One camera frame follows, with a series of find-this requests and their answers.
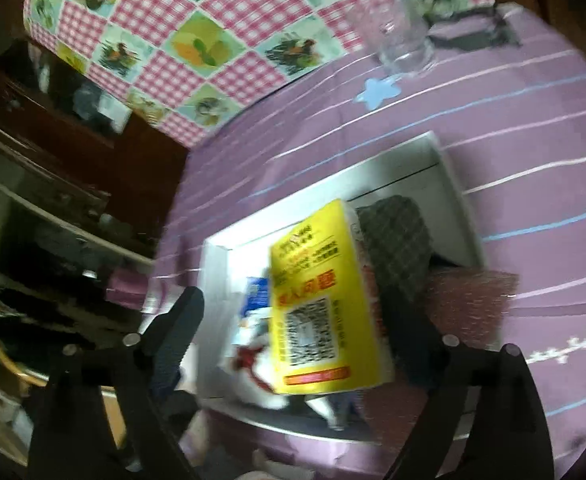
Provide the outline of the pink glitter scouring pad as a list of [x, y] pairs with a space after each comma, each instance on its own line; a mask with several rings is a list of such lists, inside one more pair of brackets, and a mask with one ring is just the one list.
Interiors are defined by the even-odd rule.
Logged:
[[453, 335], [471, 348], [496, 350], [501, 325], [517, 288], [518, 276], [483, 269], [442, 268], [429, 274], [423, 292], [408, 304], [391, 289], [382, 299], [383, 323], [395, 365], [393, 382], [361, 393], [358, 411], [384, 448], [399, 450], [415, 426], [427, 390], [406, 375], [399, 315], [407, 307], [423, 312], [443, 335]]

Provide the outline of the black white plush toy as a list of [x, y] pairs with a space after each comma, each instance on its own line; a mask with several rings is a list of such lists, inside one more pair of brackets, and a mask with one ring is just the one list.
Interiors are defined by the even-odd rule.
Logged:
[[303, 396], [276, 393], [269, 321], [267, 307], [241, 310], [233, 317], [230, 335], [218, 361], [218, 367], [229, 377], [231, 398], [270, 411], [283, 411], [304, 403], [330, 430], [344, 431], [351, 414], [353, 396], [350, 393]]

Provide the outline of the dark blue cartoon pouch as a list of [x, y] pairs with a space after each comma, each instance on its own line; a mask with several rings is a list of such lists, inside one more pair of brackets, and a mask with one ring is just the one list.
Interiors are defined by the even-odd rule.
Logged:
[[239, 326], [258, 326], [269, 320], [270, 313], [269, 279], [265, 276], [249, 278], [239, 313]]

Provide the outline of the grey plaid fabric pouch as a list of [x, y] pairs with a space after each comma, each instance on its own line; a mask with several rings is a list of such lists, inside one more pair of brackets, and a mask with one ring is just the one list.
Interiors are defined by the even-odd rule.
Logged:
[[425, 287], [433, 252], [417, 203], [393, 195], [356, 212], [378, 288], [395, 288], [412, 302]]

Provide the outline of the purple spray bottle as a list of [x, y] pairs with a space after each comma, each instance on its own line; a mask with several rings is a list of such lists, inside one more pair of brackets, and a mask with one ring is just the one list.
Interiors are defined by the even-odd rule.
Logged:
[[130, 310], [141, 310], [149, 287], [149, 279], [138, 271], [118, 268], [111, 274], [106, 300]]

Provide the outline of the white shallow cardboard box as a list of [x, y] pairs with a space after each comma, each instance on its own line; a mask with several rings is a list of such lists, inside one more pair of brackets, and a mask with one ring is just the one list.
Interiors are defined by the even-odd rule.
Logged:
[[208, 237], [197, 398], [268, 430], [365, 440], [351, 405], [394, 378], [379, 278], [413, 299], [434, 258], [485, 261], [433, 132]]

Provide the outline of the dark wooden cabinet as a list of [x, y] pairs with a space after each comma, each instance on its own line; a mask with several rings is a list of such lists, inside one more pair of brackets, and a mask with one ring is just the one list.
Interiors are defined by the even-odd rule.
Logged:
[[133, 112], [116, 127], [93, 81], [16, 40], [0, 55], [0, 150], [54, 181], [58, 216], [150, 261], [188, 151]]

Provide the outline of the purple patterned tablecloth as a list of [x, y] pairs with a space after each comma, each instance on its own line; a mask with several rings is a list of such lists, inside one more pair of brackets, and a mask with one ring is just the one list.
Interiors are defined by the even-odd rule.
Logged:
[[333, 198], [413, 198], [436, 252], [479, 252], [518, 276], [502, 335], [524, 351], [546, 411], [555, 472], [586, 462], [586, 56], [519, 6], [514, 46], [439, 51], [374, 110], [383, 76], [356, 52], [288, 84], [191, 150], [150, 292], [204, 290], [190, 387], [219, 402], [230, 303], [268, 241]]

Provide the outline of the pink checkered patchwork cloth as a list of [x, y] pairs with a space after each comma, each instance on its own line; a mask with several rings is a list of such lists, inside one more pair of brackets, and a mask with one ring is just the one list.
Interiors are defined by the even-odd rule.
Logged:
[[[357, 3], [386, 0], [24, 0], [30, 36], [185, 146], [363, 42]], [[413, 0], [429, 18], [494, 0]]]

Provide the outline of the black clip device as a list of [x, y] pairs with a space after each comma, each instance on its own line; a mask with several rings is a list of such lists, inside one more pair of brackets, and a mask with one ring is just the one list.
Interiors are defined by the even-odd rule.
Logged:
[[430, 25], [427, 39], [440, 50], [476, 52], [522, 45], [497, 3], [460, 11], [427, 24]]

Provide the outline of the clear drinking glass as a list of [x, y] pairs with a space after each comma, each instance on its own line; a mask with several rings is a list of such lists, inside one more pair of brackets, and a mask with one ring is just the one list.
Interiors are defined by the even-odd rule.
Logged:
[[347, 16], [389, 75], [417, 76], [433, 65], [427, 22], [410, 0], [357, 0]]

